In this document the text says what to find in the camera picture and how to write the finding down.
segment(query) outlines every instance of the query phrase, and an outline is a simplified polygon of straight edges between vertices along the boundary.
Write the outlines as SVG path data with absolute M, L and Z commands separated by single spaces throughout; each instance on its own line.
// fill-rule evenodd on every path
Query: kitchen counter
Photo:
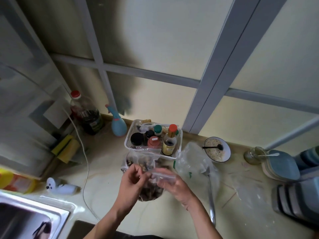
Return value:
M 128 150 L 124 147 L 125 137 L 115 137 L 110 130 L 92 139 L 93 144 L 87 154 L 90 173 L 84 196 L 89 207 L 99 218 L 102 218 L 117 197 L 122 177 L 120 167 Z M 183 147 L 189 141 L 201 144 L 204 140 L 204 137 L 184 133 Z M 220 190 L 215 201 L 216 228 L 222 237 L 224 239 L 311 238 L 313 234 L 311 230 L 272 210 L 270 193 L 278 181 L 266 177 L 261 166 L 252 166 L 245 162 L 243 153 L 247 147 L 229 145 L 232 152 L 231 158 L 225 163 L 215 163 L 221 173 Z M 232 176 L 237 173 L 241 173 L 251 183 L 258 185 L 267 201 L 264 208 L 246 210 L 244 201 L 239 199 L 233 189 Z M 73 167 L 62 165 L 54 173 L 54 177 L 62 178 L 69 184 L 78 185 L 82 189 L 86 175 L 86 163 Z M 197 186 L 196 190 L 205 192 L 205 189 L 200 186 Z M 208 210 L 206 193 L 196 194 Z M 96 218 L 84 204 L 82 192 L 73 196 L 54 195 L 41 186 L 34 193 L 23 196 L 71 212 L 59 236 L 61 239 L 68 236 L 76 220 L 97 223 Z M 122 221 L 118 231 L 131 235 L 151 234 L 163 238 L 197 238 L 189 213 L 166 191 L 154 201 L 138 201 L 130 214 Z

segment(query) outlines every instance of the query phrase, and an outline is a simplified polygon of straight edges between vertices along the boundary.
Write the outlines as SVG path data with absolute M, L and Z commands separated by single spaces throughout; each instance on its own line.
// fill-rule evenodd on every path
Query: electrical cord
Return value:
M 31 80 L 31 79 L 30 79 L 28 76 L 26 76 L 25 74 L 23 74 L 22 72 L 18 71 L 18 70 L 15 69 L 15 68 L 11 67 L 10 65 L 3 64 L 1 61 L 0 61 L 0 64 L 1 64 L 2 66 L 6 66 L 7 68 L 9 68 L 9 69 L 11 69 L 11 70 L 17 72 L 18 74 L 22 75 L 23 77 L 25 77 L 27 80 L 29 80 L 29 81 L 32 82 L 34 85 L 36 85 L 41 91 L 43 91 L 43 92 L 46 93 L 48 96 L 50 96 L 50 98 L 51 98 L 52 100 L 54 100 L 54 97 L 53 97 L 51 94 L 49 94 L 48 92 L 46 92 L 45 89 L 43 89 L 43 88 L 42 88 L 41 86 L 39 86 L 36 82 L 34 82 L 33 80 Z M 69 113 L 64 109 L 64 107 L 63 107 L 62 105 L 61 105 L 61 108 L 62 108 L 62 110 L 66 113 L 66 115 L 67 115 L 68 118 L 70 119 L 72 125 L 74 126 L 74 129 L 75 129 L 75 131 L 76 131 L 76 133 L 77 133 L 77 136 L 78 136 L 78 138 L 79 138 L 79 140 L 80 140 L 80 143 L 81 143 L 81 146 L 82 146 L 82 150 L 83 150 L 83 154 L 84 154 L 84 157 L 85 157 L 85 160 L 86 160 L 86 164 L 87 164 L 87 175 L 86 175 L 86 180 L 85 180 L 84 187 L 83 187 L 83 190 L 82 190 L 82 197 L 83 197 L 84 204 L 85 204 L 86 207 L 91 211 L 92 215 L 99 221 L 100 219 L 99 219 L 98 216 L 94 213 L 94 211 L 90 209 L 90 207 L 87 205 L 87 203 L 86 203 L 86 201 L 85 201 L 85 198 L 84 198 L 84 189 L 85 189 L 87 180 L 88 180 L 88 178 L 89 178 L 90 168 L 89 168 L 89 161 L 88 161 L 87 156 L 86 156 L 86 153 L 85 153 L 85 149 L 84 149 L 83 142 L 82 142 L 82 140 L 81 140 L 81 138 L 80 138 L 80 135 L 79 135 L 79 133 L 78 133 L 78 129 L 77 129 L 76 125 L 74 124 L 72 118 L 70 117 Z

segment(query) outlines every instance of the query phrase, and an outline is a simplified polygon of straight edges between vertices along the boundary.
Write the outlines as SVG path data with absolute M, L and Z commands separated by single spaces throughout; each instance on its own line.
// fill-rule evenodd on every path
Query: white spoon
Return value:
M 279 156 L 280 153 L 275 153 L 275 154 L 268 154 L 268 155 L 257 155 L 258 157 L 262 156 Z

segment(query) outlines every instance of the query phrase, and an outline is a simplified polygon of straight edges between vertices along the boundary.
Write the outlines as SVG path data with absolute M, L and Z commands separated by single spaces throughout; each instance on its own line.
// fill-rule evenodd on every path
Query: blue spray bottle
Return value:
M 119 113 L 108 104 L 105 105 L 105 107 L 108 109 L 109 113 L 112 113 L 113 120 L 112 120 L 112 131 L 115 136 L 121 137 L 126 134 L 127 126 L 125 121 L 120 117 Z

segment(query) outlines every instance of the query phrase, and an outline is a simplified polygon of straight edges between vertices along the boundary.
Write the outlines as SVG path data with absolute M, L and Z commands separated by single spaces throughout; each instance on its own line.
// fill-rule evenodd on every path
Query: white bowl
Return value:
M 227 144 L 224 140 L 222 140 L 221 138 L 218 138 L 218 137 L 209 137 L 209 138 L 207 138 L 207 139 L 205 140 L 205 142 L 206 142 L 208 139 L 216 139 L 216 140 L 219 140 L 219 141 L 221 142 L 221 145 L 223 145 L 223 147 L 224 147 L 224 150 L 223 150 L 223 151 L 224 151 L 225 153 L 224 153 L 223 158 L 222 158 L 220 161 L 217 161 L 217 160 L 211 158 L 211 157 L 207 154 L 207 151 L 206 151 L 206 150 L 207 150 L 207 149 L 218 149 L 218 148 L 205 148 L 204 150 L 205 150 L 207 156 L 208 156 L 211 160 L 213 160 L 213 161 L 215 161 L 215 162 L 226 162 L 227 160 L 229 160 L 231 153 L 230 153 L 230 148 L 229 148 L 228 144 Z

